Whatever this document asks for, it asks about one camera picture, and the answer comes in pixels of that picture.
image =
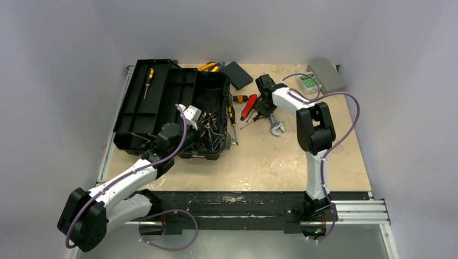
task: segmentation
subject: orange screwdriver handle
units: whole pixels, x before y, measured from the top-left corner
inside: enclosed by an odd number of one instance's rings
[[[256,103],[256,99],[257,98],[258,98],[258,96],[256,94],[252,94],[252,95],[250,95],[250,97],[248,97],[248,102],[246,103],[246,106],[245,106],[244,110],[242,111],[242,115],[240,117],[240,120],[245,120],[246,119],[246,117],[250,113],[251,109],[254,107],[254,104]]]

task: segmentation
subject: wrench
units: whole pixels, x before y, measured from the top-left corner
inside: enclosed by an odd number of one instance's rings
[[[275,116],[273,115],[273,113],[269,116],[269,119],[271,120],[271,132],[274,136],[276,137],[280,136],[280,134],[277,132],[278,129],[280,129],[282,133],[285,132],[285,127],[283,127],[283,122],[275,120]]]

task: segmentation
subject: black toolbox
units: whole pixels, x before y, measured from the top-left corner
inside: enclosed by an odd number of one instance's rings
[[[150,68],[154,69],[154,75],[143,99],[146,73]],[[114,125],[114,144],[129,154],[141,155],[164,124],[183,125],[175,104],[193,105],[202,113],[216,109],[217,133],[226,138],[215,144],[213,151],[198,153],[187,149],[179,156],[218,159],[220,153],[231,146],[226,114],[229,85],[229,78],[223,73],[184,69],[170,59],[138,60]]]

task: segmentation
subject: gray floor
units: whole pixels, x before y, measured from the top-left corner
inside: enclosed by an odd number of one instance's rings
[[[178,247],[192,235],[192,230],[185,230],[182,236],[161,236],[156,243]],[[192,246],[179,252],[162,251],[138,239],[138,227],[122,226],[108,234],[94,250],[80,253],[78,258],[388,258],[377,224],[337,225],[332,235],[318,245],[306,243],[300,234],[285,235],[281,231],[202,230]]]

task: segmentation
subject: open toolbox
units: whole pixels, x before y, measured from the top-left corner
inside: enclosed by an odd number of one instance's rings
[[[154,69],[146,97],[146,74]],[[199,72],[195,68],[179,67],[170,59],[138,60],[132,79],[118,113],[113,132],[114,144],[129,154],[145,153],[164,124],[175,122],[183,126],[175,104],[193,105],[204,112],[216,111],[216,130],[220,137],[207,152],[192,148],[182,151],[181,158],[216,160],[231,146],[227,132],[227,103],[230,81],[218,72]]]

